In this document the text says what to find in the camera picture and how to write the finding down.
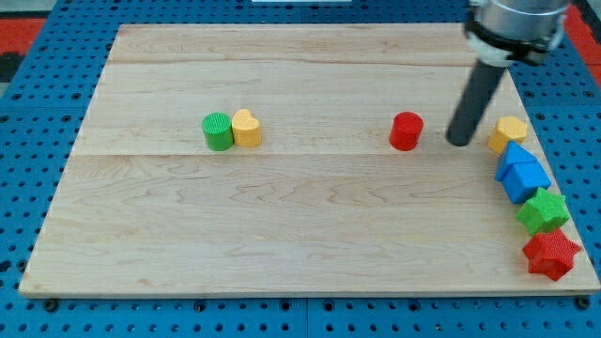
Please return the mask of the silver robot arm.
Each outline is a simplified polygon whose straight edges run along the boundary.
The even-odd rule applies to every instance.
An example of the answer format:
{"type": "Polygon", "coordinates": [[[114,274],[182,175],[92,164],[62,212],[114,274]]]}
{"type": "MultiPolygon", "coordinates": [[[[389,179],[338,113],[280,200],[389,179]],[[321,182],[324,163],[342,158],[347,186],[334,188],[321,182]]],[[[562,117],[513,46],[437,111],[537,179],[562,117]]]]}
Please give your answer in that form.
{"type": "Polygon", "coordinates": [[[468,2],[464,36],[477,59],[446,131],[450,144],[470,143],[512,63],[538,66],[557,48],[568,7],[568,0],[468,2]]]}

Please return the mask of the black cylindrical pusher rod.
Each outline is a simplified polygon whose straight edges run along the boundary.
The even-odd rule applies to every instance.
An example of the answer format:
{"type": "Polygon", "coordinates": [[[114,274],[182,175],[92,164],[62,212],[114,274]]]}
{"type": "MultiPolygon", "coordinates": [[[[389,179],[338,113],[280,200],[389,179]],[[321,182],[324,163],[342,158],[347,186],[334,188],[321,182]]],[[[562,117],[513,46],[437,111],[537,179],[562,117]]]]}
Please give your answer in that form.
{"type": "Polygon", "coordinates": [[[480,59],[476,61],[446,131],[451,145],[470,143],[505,71],[506,68],[490,66],[480,59]]]}

